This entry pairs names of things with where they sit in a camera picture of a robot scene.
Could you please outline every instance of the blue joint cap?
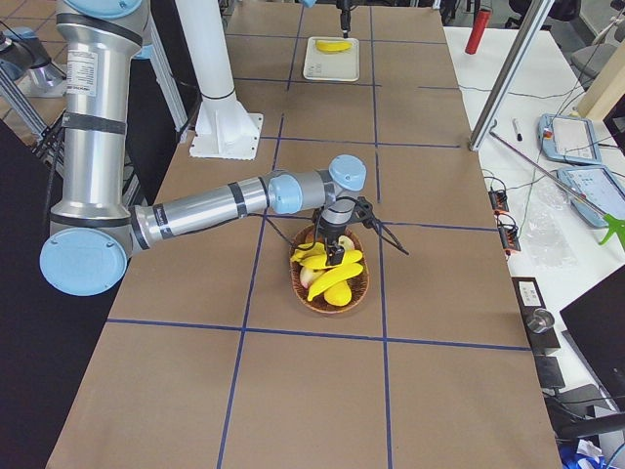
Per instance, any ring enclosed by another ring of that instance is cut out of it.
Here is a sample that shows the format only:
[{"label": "blue joint cap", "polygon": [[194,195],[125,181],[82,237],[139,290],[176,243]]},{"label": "blue joint cap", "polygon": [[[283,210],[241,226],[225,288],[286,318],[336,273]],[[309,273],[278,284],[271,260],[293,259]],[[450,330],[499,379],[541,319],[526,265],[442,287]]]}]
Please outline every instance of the blue joint cap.
[{"label": "blue joint cap", "polygon": [[0,67],[2,67],[4,72],[9,75],[9,78],[14,81],[21,78],[21,76],[26,72],[25,68],[20,68],[17,65],[3,61],[2,59],[0,59]]},{"label": "blue joint cap", "polygon": [[152,44],[147,44],[146,46],[143,46],[141,48],[141,51],[139,51],[139,53],[137,53],[137,55],[135,55],[133,59],[136,59],[138,61],[148,61],[152,58],[153,55],[154,46]]},{"label": "blue joint cap", "polygon": [[17,26],[12,27],[11,29],[12,30],[7,29],[3,32],[5,36],[7,36],[9,39],[13,39],[14,41],[19,41],[20,39],[23,39],[24,41],[27,41],[28,39],[37,39],[35,31],[30,29],[29,27]]},{"label": "blue joint cap", "polygon": [[64,0],[83,15],[98,20],[118,20],[134,13],[143,0]]},{"label": "blue joint cap", "polygon": [[109,234],[69,228],[50,236],[39,256],[43,277],[56,289],[75,296],[97,295],[126,272],[124,248]]},{"label": "blue joint cap", "polygon": [[336,184],[352,192],[362,191],[367,168],[362,161],[350,154],[339,154],[330,163],[330,176]]},{"label": "blue joint cap", "polygon": [[302,209],[302,188],[290,174],[281,174],[270,180],[271,208],[277,214],[296,213]]}]

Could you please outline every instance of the white tray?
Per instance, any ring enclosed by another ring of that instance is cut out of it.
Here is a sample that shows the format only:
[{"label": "white tray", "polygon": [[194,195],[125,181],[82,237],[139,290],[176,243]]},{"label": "white tray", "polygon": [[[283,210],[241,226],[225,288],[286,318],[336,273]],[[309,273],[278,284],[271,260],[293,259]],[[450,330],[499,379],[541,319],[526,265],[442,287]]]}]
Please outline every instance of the white tray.
[{"label": "white tray", "polygon": [[[349,41],[348,51],[337,53],[320,52],[315,41]],[[304,60],[304,78],[310,81],[357,81],[360,77],[360,60],[357,39],[342,37],[310,37]]]}]

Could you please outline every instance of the green clamp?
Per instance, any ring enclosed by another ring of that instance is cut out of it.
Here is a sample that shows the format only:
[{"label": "green clamp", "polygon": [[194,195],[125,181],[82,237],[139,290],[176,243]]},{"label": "green clamp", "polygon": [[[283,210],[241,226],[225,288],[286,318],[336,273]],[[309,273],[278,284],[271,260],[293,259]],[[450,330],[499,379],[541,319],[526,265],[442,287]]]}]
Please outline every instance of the green clamp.
[{"label": "green clamp", "polygon": [[618,236],[618,240],[621,241],[621,246],[625,250],[625,220],[618,220],[614,218],[609,213],[604,215],[604,220],[607,223],[607,233],[605,234],[604,239],[602,239],[599,244],[604,245],[607,241],[612,237],[612,235],[616,234]]}]

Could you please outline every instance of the white pillar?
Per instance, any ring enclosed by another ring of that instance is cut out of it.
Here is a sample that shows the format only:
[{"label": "white pillar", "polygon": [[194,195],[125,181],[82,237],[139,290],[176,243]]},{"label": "white pillar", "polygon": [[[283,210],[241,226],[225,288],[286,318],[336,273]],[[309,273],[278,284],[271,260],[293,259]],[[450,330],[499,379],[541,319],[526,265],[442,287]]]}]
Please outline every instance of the white pillar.
[{"label": "white pillar", "polygon": [[192,156],[253,159],[263,123],[236,99],[217,0],[177,0],[193,69],[202,93]]}]

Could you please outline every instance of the table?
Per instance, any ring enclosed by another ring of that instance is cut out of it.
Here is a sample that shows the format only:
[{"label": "table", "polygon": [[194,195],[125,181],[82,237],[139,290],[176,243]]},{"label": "table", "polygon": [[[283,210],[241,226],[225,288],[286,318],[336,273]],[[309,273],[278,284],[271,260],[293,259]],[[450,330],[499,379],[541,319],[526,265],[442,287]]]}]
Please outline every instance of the table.
[{"label": "table", "polygon": [[334,317],[296,299],[266,218],[137,256],[50,469],[560,467],[439,14],[358,7],[359,81],[306,82],[306,38],[336,34],[337,15],[237,7],[227,40],[238,98],[265,114],[258,155],[180,145],[159,200],[350,152],[410,256],[354,228],[371,285]]},{"label": "table", "polygon": [[[487,29],[474,56],[464,53],[470,33],[469,28],[445,29],[465,109],[473,126],[488,96],[487,92],[475,88],[492,88],[517,32]],[[568,92],[575,86],[577,88],[569,95]],[[537,123],[540,115],[558,111],[567,114],[583,96],[577,77],[547,31],[538,33],[521,64],[511,92],[534,96],[509,94],[497,116],[496,131],[532,158],[539,153]],[[536,96],[551,98],[539,99]],[[570,101],[568,106],[562,107],[567,101]],[[513,118],[520,123],[522,142],[516,140]],[[599,140],[609,137],[602,122],[594,124]],[[623,173],[625,160],[620,150],[601,148],[601,151],[604,164],[613,171]],[[491,137],[485,139],[479,150],[479,160],[484,174],[492,172],[509,188],[525,185],[540,177],[534,176],[526,162]],[[540,156],[539,163],[549,170],[565,166],[544,156]],[[592,375],[562,337],[565,325],[560,310],[621,267],[625,263],[625,254],[616,238],[606,246],[599,246],[598,241],[603,238],[605,230],[588,229],[553,183],[544,180],[534,185],[527,203],[528,193],[529,187],[508,192],[512,215],[519,224],[522,224],[523,218],[527,220],[521,231],[522,251],[514,254],[508,262],[510,273],[513,277],[536,277],[547,309],[556,317],[555,329],[562,349],[554,355],[562,369],[566,384],[564,389],[596,385]],[[550,255],[545,248],[546,243],[556,251],[555,255]]]}]

